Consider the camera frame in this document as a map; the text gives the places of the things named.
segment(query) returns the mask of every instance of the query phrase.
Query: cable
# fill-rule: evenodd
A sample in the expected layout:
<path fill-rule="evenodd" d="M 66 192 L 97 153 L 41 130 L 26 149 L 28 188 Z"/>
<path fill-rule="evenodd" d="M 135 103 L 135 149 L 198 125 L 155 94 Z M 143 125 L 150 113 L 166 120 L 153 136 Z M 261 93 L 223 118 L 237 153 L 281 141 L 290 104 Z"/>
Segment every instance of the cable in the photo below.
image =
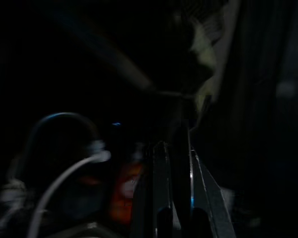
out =
<path fill-rule="evenodd" d="M 30 226 L 27 233 L 27 238 L 36 238 L 39 229 L 40 229 L 40 223 L 42 220 L 42 215 L 44 212 L 45 207 L 47 206 L 50 198 L 52 197 L 53 193 L 58 189 L 58 187 L 76 170 L 78 170 L 80 167 L 89 164 L 89 163 L 100 163 L 105 162 L 110 159 L 110 152 L 109 151 L 102 151 L 98 154 L 95 154 L 92 157 L 86 158 L 84 160 L 81 160 L 77 162 L 76 164 L 69 167 L 67 170 L 65 170 L 45 191 L 43 196 L 41 197 L 34 213 L 32 216 L 32 220 L 30 222 Z"/>
<path fill-rule="evenodd" d="M 23 155 L 21 156 L 21 158 L 19 159 L 19 163 L 14 171 L 14 175 L 11 174 L 11 176 L 13 178 L 18 178 L 21 176 L 21 173 L 23 171 L 23 167 L 25 166 L 25 162 L 26 160 L 29 158 L 30 153 L 31 153 L 31 149 L 33 147 L 33 143 L 34 143 L 34 138 L 36 137 L 37 133 L 39 132 L 39 129 L 44 126 L 47 122 L 54 120 L 54 119 L 58 119 L 58 118 L 72 118 L 75 119 L 79 122 L 81 122 L 86 129 L 90 132 L 92 140 L 98 140 L 99 136 L 98 136 L 98 131 L 96 126 L 94 125 L 94 123 L 89 120 L 86 117 L 81 116 L 80 114 L 77 113 L 55 113 L 55 114 L 51 114 L 43 119 L 41 119 L 40 121 L 38 121 L 34 128 L 32 129 L 29 139 L 26 143 L 25 146 L 25 152 L 23 153 Z"/>

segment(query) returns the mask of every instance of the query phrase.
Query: white cable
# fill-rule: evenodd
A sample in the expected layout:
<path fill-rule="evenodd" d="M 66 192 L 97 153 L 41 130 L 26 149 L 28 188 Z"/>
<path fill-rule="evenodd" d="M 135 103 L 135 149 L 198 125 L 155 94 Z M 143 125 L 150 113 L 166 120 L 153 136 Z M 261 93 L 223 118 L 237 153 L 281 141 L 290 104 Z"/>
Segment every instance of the white cable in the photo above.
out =
<path fill-rule="evenodd" d="M 69 167 L 66 171 L 64 171 L 45 191 L 43 196 L 41 197 L 34 213 L 32 216 L 32 220 L 30 222 L 30 226 L 27 233 L 27 238 L 37 238 L 39 233 L 40 224 L 42 220 L 42 215 L 44 213 L 44 209 L 47 206 L 50 198 L 52 197 L 53 193 L 58 189 L 58 187 L 77 169 L 86 165 L 88 163 L 100 163 L 105 162 L 110 159 L 110 152 L 109 151 L 101 151 L 98 154 L 93 155 L 92 157 L 83 159 L 76 164 Z"/>

